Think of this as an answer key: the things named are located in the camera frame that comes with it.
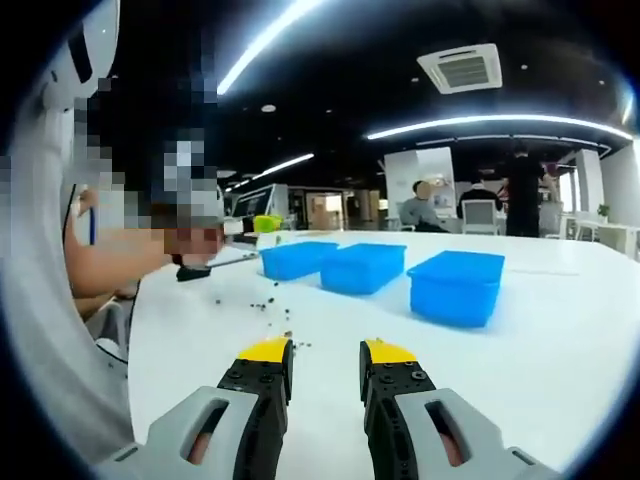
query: white wall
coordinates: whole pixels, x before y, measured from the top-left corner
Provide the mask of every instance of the white wall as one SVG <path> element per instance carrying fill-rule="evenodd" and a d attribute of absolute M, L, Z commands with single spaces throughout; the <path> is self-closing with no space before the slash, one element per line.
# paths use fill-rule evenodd
<path fill-rule="evenodd" d="M 640 140 L 601 162 L 609 220 L 640 227 Z"/>
<path fill-rule="evenodd" d="M 600 156 L 593 150 L 580 150 L 576 155 L 579 206 L 582 212 L 598 211 L 604 203 L 604 189 Z"/>

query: black ceiling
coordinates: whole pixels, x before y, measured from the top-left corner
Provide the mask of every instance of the black ceiling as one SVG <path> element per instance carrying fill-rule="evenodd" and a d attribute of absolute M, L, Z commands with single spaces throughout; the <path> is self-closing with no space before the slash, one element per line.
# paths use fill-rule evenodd
<path fill-rule="evenodd" d="M 314 159 L 258 182 L 325 186 L 380 184 L 377 160 L 385 153 L 428 148 L 416 144 L 440 139 L 454 139 L 446 144 L 459 178 L 509 158 L 512 142 L 458 137 L 567 137 L 613 150 L 625 144 L 606 132 L 533 122 L 366 139 L 368 133 L 413 123 L 505 113 L 624 129 L 627 82 L 581 22 L 560 11 L 561 2 L 325 0 L 218 97 L 216 87 L 231 66 L 293 1 L 123 2 L 112 71 L 117 79 L 98 96 L 89 120 L 101 143 L 113 148 L 114 167 L 126 170 L 128 182 L 147 181 L 149 162 L 161 161 L 178 139 L 204 141 L 204 163 L 239 172 L 229 181 L 314 153 Z M 503 88 L 441 95 L 416 61 L 480 43 L 498 46 Z M 263 113 L 266 104 L 277 110 Z M 580 148 L 566 140 L 527 143 L 548 162 Z"/>

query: ceiling light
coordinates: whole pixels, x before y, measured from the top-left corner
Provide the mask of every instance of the ceiling light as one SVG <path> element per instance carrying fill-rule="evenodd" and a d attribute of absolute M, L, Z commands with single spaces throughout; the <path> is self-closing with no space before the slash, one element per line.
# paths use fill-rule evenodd
<path fill-rule="evenodd" d="M 323 0 L 297 0 L 287 8 L 280 17 L 269 25 L 256 38 L 238 61 L 231 67 L 226 77 L 218 85 L 218 95 L 224 95 L 233 85 L 245 68 L 264 50 L 280 33 L 289 27 L 296 20 L 300 19 L 313 8 L 317 7 Z"/>
<path fill-rule="evenodd" d="M 631 116 L 631 111 L 633 110 L 633 95 L 629 95 L 629 100 L 627 100 L 627 106 L 624 107 L 624 112 L 622 113 L 622 124 L 624 125 L 629 120 Z"/>
<path fill-rule="evenodd" d="M 264 172 L 259 173 L 258 175 L 253 177 L 251 180 L 257 180 L 258 178 L 264 177 L 265 175 L 269 175 L 271 173 L 277 172 L 279 170 L 282 170 L 283 168 L 291 167 L 292 165 L 295 165 L 296 163 L 304 162 L 305 160 L 309 160 L 310 158 L 313 158 L 313 157 L 314 157 L 313 153 L 308 153 L 308 154 L 303 155 L 301 157 L 294 158 L 293 160 L 289 160 L 289 161 L 286 161 L 286 162 L 281 163 L 279 165 L 276 165 L 275 167 L 271 167 L 271 168 L 266 169 Z"/>
<path fill-rule="evenodd" d="M 468 123 L 479 122 L 550 122 L 550 123 L 564 123 L 567 125 L 578 125 L 581 127 L 592 128 L 594 130 L 601 130 L 603 132 L 617 135 L 626 140 L 632 140 L 633 137 L 617 128 L 609 127 L 608 125 L 602 125 L 600 123 L 588 122 L 585 120 L 578 120 L 575 118 L 555 117 L 551 115 L 477 115 L 470 117 L 456 117 L 446 118 L 442 120 L 434 120 L 431 122 L 417 123 L 415 125 L 407 125 L 405 127 L 392 128 L 391 130 L 384 130 L 382 132 L 371 133 L 367 135 L 369 140 L 377 140 L 378 138 L 390 137 L 392 135 L 398 135 L 400 133 L 411 132 L 414 130 L 424 130 L 427 128 L 444 127 L 448 125 L 463 125 Z"/>

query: blue plastic container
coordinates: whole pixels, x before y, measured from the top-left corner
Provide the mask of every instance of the blue plastic container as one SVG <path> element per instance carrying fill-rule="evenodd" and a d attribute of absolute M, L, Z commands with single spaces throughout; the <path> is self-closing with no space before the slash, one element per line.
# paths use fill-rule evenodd
<path fill-rule="evenodd" d="M 320 278 L 326 290 L 371 295 L 404 272 L 404 245 L 358 243 L 327 255 Z"/>
<path fill-rule="evenodd" d="M 337 248 L 337 243 L 302 242 L 262 250 L 264 276 L 272 280 L 295 280 L 316 273 L 322 259 Z"/>
<path fill-rule="evenodd" d="M 411 310 L 446 325 L 484 327 L 500 290 L 504 256 L 444 251 L 411 268 Z"/>

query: desk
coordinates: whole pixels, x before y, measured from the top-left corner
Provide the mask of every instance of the desk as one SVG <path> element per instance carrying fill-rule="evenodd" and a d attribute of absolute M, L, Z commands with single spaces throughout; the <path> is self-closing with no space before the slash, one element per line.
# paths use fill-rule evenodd
<path fill-rule="evenodd" d="M 373 480 L 358 382 L 365 338 L 408 348 L 436 386 L 454 389 L 498 424 L 506 445 L 556 469 L 599 432 L 632 371 L 640 265 L 602 245 L 407 232 L 287 234 L 286 241 L 406 244 L 407 267 L 444 249 L 504 254 L 496 311 L 484 330 L 455 330 L 409 312 L 405 276 L 371 298 L 353 298 L 317 288 L 318 275 L 275 286 L 260 275 L 260 260 L 182 284 L 169 265 L 145 277 L 133 313 L 136 441 L 144 443 L 150 424 L 199 386 L 217 385 L 243 348 L 287 330 L 311 346 L 298 348 L 294 360 L 279 480 Z M 250 303 L 268 306 L 261 312 Z"/>

